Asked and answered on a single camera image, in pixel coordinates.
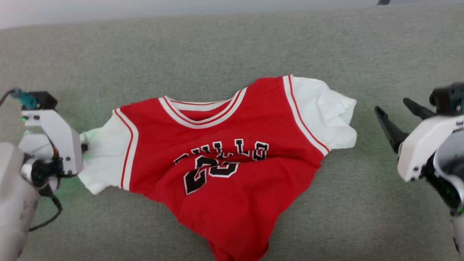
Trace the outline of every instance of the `gray fabric surface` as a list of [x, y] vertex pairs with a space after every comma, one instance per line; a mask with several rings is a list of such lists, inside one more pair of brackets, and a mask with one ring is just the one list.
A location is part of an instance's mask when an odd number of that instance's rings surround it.
[[[382, 106], [405, 130], [419, 119], [403, 97], [464, 80], [464, 5], [385, 6], [318, 12], [156, 18], [0, 31], [0, 91], [47, 90], [76, 128], [150, 97], [225, 99], [261, 77], [324, 80], [358, 100], [356, 148], [331, 152], [311, 187], [279, 218], [265, 261], [457, 260], [448, 211], [425, 182], [404, 183], [373, 114]], [[11, 99], [0, 140], [24, 127]], [[161, 204], [78, 179], [58, 192], [65, 208], [31, 233], [23, 259], [212, 260], [205, 240]], [[42, 200], [35, 223], [54, 214]]]

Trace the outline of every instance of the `red jersey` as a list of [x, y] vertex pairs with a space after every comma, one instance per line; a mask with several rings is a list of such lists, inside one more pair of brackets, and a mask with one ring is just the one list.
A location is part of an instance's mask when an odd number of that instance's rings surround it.
[[279, 215], [331, 149], [353, 147], [355, 100], [322, 81], [262, 78], [233, 98], [123, 106], [89, 143], [79, 177], [165, 204], [218, 261], [260, 260]]

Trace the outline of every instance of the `robotic claw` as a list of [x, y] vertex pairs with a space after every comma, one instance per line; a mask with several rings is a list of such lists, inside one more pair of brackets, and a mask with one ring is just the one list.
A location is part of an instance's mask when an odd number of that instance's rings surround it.
[[[61, 204], [54, 195], [60, 179], [76, 176], [84, 166], [79, 134], [55, 111], [57, 101], [45, 91], [12, 89], [21, 101], [26, 126], [39, 126], [45, 134], [27, 134], [19, 146], [0, 143], [0, 261], [15, 261], [26, 244], [27, 233], [54, 221]], [[52, 199], [58, 213], [30, 228], [39, 197]]]
[[450, 208], [456, 250], [464, 260], [464, 83], [434, 89], [429, 99], [436, 113], [405, 98], [406, 107], [423, 121], [402, 132], [380, 108], [374, 112], [398, 154], [398, 173], [406, 182], [425, 180]]

